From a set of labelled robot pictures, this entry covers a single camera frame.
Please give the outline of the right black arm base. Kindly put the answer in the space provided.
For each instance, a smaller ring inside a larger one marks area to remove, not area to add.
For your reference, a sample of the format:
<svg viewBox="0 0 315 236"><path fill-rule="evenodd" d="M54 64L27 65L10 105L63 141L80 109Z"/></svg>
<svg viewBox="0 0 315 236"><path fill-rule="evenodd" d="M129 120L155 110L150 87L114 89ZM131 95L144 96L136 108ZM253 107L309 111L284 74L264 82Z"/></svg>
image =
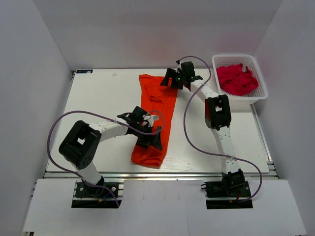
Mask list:
<svg viewBox="0 0 315 236"><path fill-rule="evenodd" d="M251 196L249 184L244 177L225 175L221 181L207 181L201 184L208 198L248 198Z"/></svg>

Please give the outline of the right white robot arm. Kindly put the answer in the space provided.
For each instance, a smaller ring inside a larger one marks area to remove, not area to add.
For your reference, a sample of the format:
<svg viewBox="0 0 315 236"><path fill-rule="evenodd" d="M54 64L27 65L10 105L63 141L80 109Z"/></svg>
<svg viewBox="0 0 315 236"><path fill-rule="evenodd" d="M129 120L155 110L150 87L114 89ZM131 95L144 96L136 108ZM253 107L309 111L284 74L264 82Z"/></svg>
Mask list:
<svg viewBox="0 0 315 236"><path fill-rule="evenodd" d="M186 87L193 96L197 96L204 102L204 119L211 129L219 152L213 156L221 158L222 189L228 196L234 196L244 184L245 177L239 163L230 137L231 111L229 99L226 95L220 95L213 91L201 76L196 75L191 61L176 61L177 68L169 68L166 71L161 86L172 89Z"/></svg>

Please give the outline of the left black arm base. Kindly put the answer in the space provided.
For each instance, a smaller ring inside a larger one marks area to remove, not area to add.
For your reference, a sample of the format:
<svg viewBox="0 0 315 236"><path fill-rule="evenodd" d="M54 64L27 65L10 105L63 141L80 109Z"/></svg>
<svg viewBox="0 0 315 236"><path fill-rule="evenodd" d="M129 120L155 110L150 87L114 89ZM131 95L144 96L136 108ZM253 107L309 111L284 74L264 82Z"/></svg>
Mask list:
<svg viewBox="0 0 315 236"><path fill-rule="evenodd" d="M118 197L119 183L118 182L104 182L103 185L110 189L115 197ZM74 190L74 196L80 199L86 198L112 198L113 195L104 188L92 187L84 182L80 181L76 183L76 188Z"/></svg>

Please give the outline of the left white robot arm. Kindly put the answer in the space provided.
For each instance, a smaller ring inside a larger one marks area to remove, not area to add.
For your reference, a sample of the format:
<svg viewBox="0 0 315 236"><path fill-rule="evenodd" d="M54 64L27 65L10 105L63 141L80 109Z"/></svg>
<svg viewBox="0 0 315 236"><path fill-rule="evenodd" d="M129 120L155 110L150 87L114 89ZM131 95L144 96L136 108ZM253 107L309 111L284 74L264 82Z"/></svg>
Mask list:
<svg viewBox="0 0 315 236"><path fill-rule="evenodd" d="M87 190L93 196L99 196L104 190L104 180L96 169L93 158L98 145L118 136L134 135L136 145L141 148L154 147L162 151L161 132L165 126L162 114L147 112L136 106L132 112L118 115L115 119L91 112L86 114L105 119L104 122L75 122L59 146L59 153L71 163L79 178L87 184Z"/></svg>

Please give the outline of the magenta t shirt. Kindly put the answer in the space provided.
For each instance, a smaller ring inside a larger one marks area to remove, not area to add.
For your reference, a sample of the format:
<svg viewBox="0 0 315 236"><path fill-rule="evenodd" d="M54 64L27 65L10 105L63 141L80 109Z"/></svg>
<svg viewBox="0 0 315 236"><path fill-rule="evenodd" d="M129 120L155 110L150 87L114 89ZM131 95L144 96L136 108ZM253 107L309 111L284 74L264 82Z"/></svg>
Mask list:
<svg viewBox="0 0 315 236"><path fill-rule="evenodd" d="M220 88L236 96L248 95L258 88L258 80L253 72L243 64L221 66L216 69Z"/></svg>

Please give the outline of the white plastic basket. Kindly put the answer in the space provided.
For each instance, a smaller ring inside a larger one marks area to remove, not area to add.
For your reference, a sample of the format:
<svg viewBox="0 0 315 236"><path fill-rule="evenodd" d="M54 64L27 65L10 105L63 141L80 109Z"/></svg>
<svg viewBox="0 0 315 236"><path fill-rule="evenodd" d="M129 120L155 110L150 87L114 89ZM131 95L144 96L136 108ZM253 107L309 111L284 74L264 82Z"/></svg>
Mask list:
<svg viewBox="0 0 315 236"><path fill-rule="evenodd" d="M218 92L231 104L253 104L268 97L267 88L253 56L220 54L212 56Z"/></svg>

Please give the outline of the blue label sticker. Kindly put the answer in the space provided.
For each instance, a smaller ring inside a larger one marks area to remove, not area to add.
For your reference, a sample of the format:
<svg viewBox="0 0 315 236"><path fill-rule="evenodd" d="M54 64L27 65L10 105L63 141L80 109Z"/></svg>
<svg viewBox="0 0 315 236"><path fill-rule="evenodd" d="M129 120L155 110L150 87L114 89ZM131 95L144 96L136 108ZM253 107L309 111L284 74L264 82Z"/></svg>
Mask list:
<svg viewBox="0 0 315 236"><path fill-rule="evenodd" d="M91 74L93 73L92 69L78 69L76 70L76 74Z"/></svg>

